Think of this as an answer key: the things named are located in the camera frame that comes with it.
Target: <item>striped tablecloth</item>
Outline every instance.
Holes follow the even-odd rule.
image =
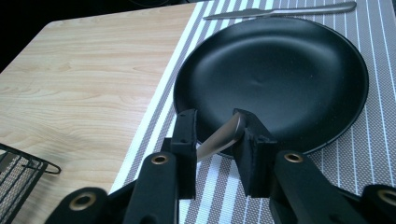
[[[216,0],[196,5],[174,55],[132,141],[112,191],[138,177],[142,160],[161,149],[175,122],[173,84],[191,51],[218,30],[241,22],[202,17],[250,7],[312,7],[344,0]],[[349,39],[366,61],[370,89],[355,124],[337,141],[310,155],[335,185],[356,194],[364,186],[396,181],[396,25],[390,0],[357,0],[347,14],[304,16]],[[180,223],[272,223],[267,199],[245,197],[234,161],[215,155],[197,165],[196,200],[180,202]]]

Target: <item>knife handle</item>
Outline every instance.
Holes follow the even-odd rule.
[[[336,12],[348,12],[356,7],[356,2],[345,2],[339,4],[326,5],[321,7],[297,7],[297,8],[282,8],[273,9],[271,16],[293,16],[293,15],[313,15],[313,14],[327,14]]]

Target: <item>wooden table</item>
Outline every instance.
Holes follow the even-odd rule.
[[[15,223],[43,223],[76,189],[110,190],[194,6],[54,21],[4,70],[0,143],[63,169]]]

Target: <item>wire basket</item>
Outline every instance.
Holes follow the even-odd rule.
[[[48,166],[56,171],[48,171]],[[0,144],[0,223],[10,223],[44,173],[61,168],[13,147]]]

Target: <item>dark background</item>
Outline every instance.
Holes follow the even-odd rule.
[[[198,1],[207,0],[0,0],[0,72],[51,21]]]

